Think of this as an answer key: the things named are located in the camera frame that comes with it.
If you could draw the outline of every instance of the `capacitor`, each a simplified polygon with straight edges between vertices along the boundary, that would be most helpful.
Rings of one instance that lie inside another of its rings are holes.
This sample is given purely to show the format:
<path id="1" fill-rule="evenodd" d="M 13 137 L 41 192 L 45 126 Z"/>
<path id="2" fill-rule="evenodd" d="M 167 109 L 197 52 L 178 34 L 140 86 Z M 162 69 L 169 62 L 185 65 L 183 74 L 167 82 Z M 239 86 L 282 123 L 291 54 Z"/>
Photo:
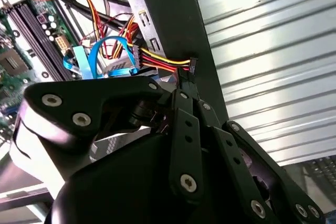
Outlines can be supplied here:
<path id="1" fill-rule="evenodd" d="M 49 16 L 48 16 L 48 20 L 49 20 L 50 22 L 54 22 L 54 21 L 55 21 L 55 17 L 54 17 L 53 15 L 49 15 Z"/>
<path id="2" fill-rule="evenodd" d="M 45 30 L 45 33 L 46 33 L 47 36 L 52 35 L 54 32 L 56 32 L 55 29 L 48 29 L 48 30 Z"/>
<path id="3" fill-rule="evenodd" d="M 57 24 L 55 22 L 51 22 L 50 23 L 50 27 L 53 28 L 53 29 L 56 29 Z"/>

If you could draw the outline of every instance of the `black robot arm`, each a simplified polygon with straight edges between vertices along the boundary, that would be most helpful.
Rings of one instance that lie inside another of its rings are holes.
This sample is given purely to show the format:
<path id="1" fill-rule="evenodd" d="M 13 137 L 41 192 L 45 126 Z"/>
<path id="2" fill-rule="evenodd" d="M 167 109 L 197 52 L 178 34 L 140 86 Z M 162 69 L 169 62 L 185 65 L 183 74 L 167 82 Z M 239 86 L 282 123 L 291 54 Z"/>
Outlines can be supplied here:
<path id="1" fill-rule="evenodd" d="M 46 223 L 325 223 L 239 124 L 219 123 L 189 72 L 174 78 L 171 93 L 147 77 L 27 88 L 10 154 L 55 198 Z M 91 162 L 94 141 L 141 126 L 151 133 Z"/>

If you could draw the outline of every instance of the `metal panel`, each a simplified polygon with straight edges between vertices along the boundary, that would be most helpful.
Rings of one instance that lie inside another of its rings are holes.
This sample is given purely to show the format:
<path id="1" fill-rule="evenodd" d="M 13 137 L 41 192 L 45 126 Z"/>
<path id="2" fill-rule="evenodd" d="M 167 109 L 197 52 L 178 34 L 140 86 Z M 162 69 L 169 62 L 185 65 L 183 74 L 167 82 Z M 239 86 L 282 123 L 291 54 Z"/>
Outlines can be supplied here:
<path id="1" fill-rule="evenodd" d="M 336 0 L 198 0 L 227 110 L 278 162 L 336 154 Z"/>

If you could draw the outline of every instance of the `cable bundle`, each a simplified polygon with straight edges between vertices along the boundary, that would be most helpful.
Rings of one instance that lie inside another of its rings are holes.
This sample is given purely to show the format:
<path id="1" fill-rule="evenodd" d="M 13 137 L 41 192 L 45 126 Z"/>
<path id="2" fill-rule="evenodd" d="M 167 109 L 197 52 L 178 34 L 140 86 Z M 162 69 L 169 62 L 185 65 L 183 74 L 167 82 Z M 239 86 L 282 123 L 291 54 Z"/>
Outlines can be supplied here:
<path id="1" fill-rule="evenodd" d="M 156 55 L 145 48 L 139 48 L 141 51 L 140 60 L 142 65 L 154 68 L 160 68 L 169 72 L 174 72 L 177 68 L 182 67 L 184 70 L 189 70 L 190 60 L 175 61 L 163 58 Z"/>

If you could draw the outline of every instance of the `yellow wire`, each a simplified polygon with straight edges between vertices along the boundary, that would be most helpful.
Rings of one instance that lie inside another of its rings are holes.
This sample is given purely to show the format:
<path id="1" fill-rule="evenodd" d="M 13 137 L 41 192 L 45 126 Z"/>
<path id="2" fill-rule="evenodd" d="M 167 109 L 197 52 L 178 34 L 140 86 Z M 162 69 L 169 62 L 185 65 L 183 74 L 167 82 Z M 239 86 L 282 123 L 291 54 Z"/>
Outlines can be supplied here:
<path id="1" fill-rule="evenodd" d="M 124 31 L 122 37 L 125 37 L 125 36 L 126 36 L 127 31 L 128 31 L 128 29 L 130 28 L 130 26 L 131 26 L 131 24 L 133 23 L 133 21 L 134 21 L 134 15 L 131 17 L 129 23 L 127 24 L 127 27 L 126 27 L 126 29 L 125 29 L 125 31 Z M 112 59 L 116 59 L 116 58 L 117 58 L 117 55 L 119 54 L 120 50 L 121 50 L 121 43 L 118 43 L 118 46 L 117 46 L 117 48 L 116 48 L 116 50 L 115 50 L 115 52 L 114 52 L 114 54 L 113 54 L 113 56 L 112 56 Z"/>
<path id="2" fill-rule="evenodd" d="M 93 17 L 93 24 L 94 24 L 94 28 L 95 28 L 95 33 L 96 33 L 96 37 L 97 39 L 100 38 L 100 35 L 99 35 L 99 28 L 98 28 L 98 24 L 97 24 L 97 20 L 96 20 L 96 16 L 94 14 L 94 8 L 92 6 L 92 1 L 91 0 L 86 0 L 88 2 L 88 5 L 89 5 L 89 8 L 91 10 L 91 13 L 92 13 L 92 17 Z"/>
<path id="3" fill-rule="evenodd" d="M 131 43 L 127 43 L 127 45 L 129 45 L 130 47 L 133 47 L 133 44 L 131 44 Z M 152 52 L 149 52 L 147 49 L 145 49 L 145 48 L 140 48 L 142 51 L 144 51 L 146 54 L 149 54 L 150 56 L 152 56 L 153 58 L 155 58 L 155 59 L 158 59 L 158 60 L 163 60 L 163 61 L 165 61 L 165 62 L 167 62 L 167 63 L 172 63 L 172 64 L 179 64 L 179 65 L 183 65 L 183 64 L 188 64 L 188 63 L 190 63 L 190 60 L 184 60 L 184 61 L 175 61 L 175 60 L 169 60 L 169 59 L 166 59 L 166 58 L 163 58 L 163 57 L 161 57 L 161 56 L 159 56 L 159 55 L 156 55 L 156 54 L 154 54 L 154 53 L 152 53 Z"/>
<path id="4" fill-rule="evenodd" d="M 96 40 L 98 41 L 100 39 L 100 34 L 99 34 L 99 27 L 98 27 L 98 23 L 97 23 L 97 20 L 96 20 L 96 15 L 94 14 L 94 11 L 95 11 L 95 8 L 93 6 L 93 3 L 91 0 L 86 0 L 88 2 L 88 5 L 89 5 L 89 8 L 90 8 L 90 11 L 92 13 L 92 17 L 93 17 L 93 25 L 94 25 L 94 28 L 95 28 L 95 34 L 96 34 Z M 103 55 L 103 50 L 102 48 L 99 49 L 99 52 L 101 55 Z"/>

